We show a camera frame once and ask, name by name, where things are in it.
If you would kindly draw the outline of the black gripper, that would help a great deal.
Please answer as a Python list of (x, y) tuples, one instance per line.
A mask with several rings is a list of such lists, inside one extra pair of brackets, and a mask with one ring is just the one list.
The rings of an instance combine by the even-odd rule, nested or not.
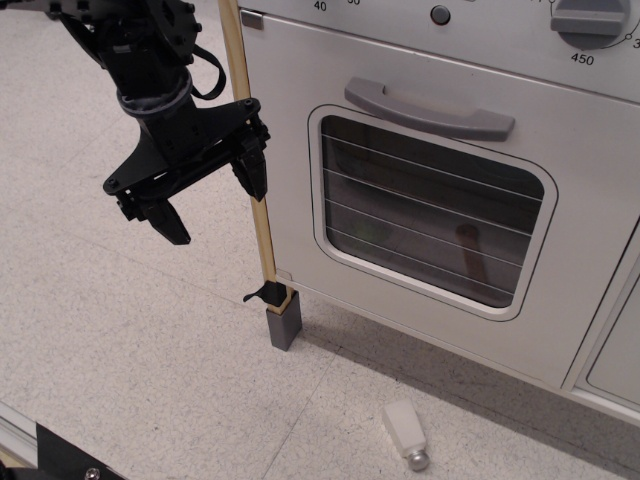
[(245, 122), (253, 116), (265, 128), (258, 138), (270, 139), (259, 118), (261, 104), (253, 99), (257, 104), (249, 108), (239, 101), (198, 108), (188, 100), (170, 113), (141, 117), (138, 144), (105, 180), (105, 193), (116, 198), (127, 219), (146, 217), (173, 245), (188, 245), (191, 237), (167, 199), (227, 164), (245, 192), (262, 201), (268, 191), (265, 157), (243, 155), (241, 145)]

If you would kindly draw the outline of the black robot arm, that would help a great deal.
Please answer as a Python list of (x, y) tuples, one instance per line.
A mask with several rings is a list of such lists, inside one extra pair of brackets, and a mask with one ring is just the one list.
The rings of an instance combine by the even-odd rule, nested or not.
[(219, 71), (214, 87), (201, 93), (188, 70), (195, 58), (220, 68), (196, 43), (202, 26), (185, 1), (46, 1), (83, 50), (106, 69), (122, 110), (140, 127), (134, 151), (104, 182), (124, 216), (147, 221), (174, 245), (191, 238), (169, 200), (225, 165), (249, 196), (267, 193), (264, 150), (270, 135), (254, 98), (213, 108), (224, 90)]

